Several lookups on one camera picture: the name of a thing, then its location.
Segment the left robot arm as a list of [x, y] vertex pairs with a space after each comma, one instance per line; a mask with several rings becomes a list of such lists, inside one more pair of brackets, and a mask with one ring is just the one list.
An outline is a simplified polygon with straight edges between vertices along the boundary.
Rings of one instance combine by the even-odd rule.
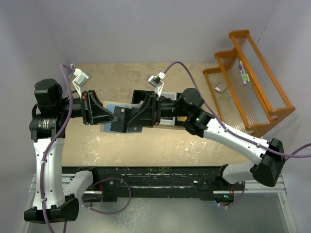
[[83, 193], [95, 190], [100, 178], [95, 169], [78, 171], [66, 188], [62, 183], [62, 153], [65, 129], [70, 118], [80, 117], [85, 125], [116, 121], [116, 117], [98, 99], [94, 90], [82, 92], [80, 98], [63, 97], [54, 79], [35, 84], [37, 100], [29, 125], [36, 155], [36, 188], [33, 205], [24, 212], [27, 222], [44, 224], [75, 221]]

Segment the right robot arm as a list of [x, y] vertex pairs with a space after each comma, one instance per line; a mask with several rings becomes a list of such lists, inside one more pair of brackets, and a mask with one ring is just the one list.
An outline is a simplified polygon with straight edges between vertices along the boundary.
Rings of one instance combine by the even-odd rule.
[[236, 130], [203, 110], [203, 104], [204, 100], [195, 88], [185, 89], [177, 100], [148, 93], [127, 121], [127, 126], [152, 128], [163, 117], [186, 117], [183, 126], [188, 133], [225, 145], [249, 160], [220, 168], [216, 184], [221, 190], [250, 180], [274, 187], [285, 164], [280, 156], [284, 151], [281, 141], [267, 141]]

